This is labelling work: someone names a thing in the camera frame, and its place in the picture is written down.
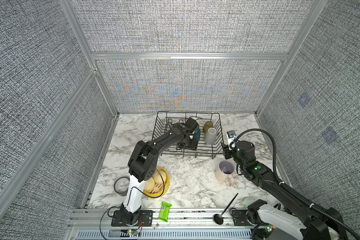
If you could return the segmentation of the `dark green mug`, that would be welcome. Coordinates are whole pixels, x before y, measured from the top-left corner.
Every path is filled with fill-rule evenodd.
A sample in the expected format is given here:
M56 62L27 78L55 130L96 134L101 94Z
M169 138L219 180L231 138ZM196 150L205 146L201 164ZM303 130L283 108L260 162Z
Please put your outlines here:
M196 144L198 144L200 138L201 138L201 130L200 128L196 128L193 133L193 140L196 142Z

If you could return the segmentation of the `grey mug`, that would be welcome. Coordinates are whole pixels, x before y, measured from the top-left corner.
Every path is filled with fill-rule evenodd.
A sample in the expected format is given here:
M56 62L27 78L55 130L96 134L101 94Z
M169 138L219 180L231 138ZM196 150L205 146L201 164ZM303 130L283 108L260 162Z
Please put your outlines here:
M205 133L204 142L207 145L213 145L217 139L218 132L215 128L209 128Z

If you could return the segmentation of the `pink iridescent mug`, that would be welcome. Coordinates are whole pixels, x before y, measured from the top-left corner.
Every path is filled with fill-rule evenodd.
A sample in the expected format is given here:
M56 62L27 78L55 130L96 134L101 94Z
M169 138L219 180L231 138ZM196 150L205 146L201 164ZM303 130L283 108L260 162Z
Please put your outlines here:
M220 161L215 171L215 177L227 186L234 186L236 183L233 177L234 170L234 165L230 161Z

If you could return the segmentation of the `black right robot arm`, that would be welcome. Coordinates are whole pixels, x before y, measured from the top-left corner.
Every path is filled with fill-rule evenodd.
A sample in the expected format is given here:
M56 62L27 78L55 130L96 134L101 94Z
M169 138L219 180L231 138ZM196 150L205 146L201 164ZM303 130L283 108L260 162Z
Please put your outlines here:
M248 206L247 220L253 224L270 224L297 240L346 240L346 228L342 215L333 208L325 209L309 202L255 157L255 146L247 141L238 141L234 148L221 144L226 159L233 159L242 176L257 187L274 196L292 213L274 208L263 200Z

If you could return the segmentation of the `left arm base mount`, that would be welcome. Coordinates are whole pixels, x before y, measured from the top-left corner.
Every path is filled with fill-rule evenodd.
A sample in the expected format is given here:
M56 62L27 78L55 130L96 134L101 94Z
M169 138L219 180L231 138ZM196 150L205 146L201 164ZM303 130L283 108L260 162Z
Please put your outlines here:
M117 209L113 212L111 226L112 227L150 227L153 221L152 210L138 210L130 213L125 209Z

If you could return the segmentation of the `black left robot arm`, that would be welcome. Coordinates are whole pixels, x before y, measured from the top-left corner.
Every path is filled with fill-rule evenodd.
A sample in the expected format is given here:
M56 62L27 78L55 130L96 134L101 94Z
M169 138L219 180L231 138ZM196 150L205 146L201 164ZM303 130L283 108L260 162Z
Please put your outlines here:
M160 137L149 142L139 141L128 162L130 183L127 196L120 206L123 219L129 225L134 225L139 218L141 199L146 182L157 171L159 156L169 147L179 145L180 148L189 148L196 144L192 134L199 128L193 118L185 123L172 124L171 128Z

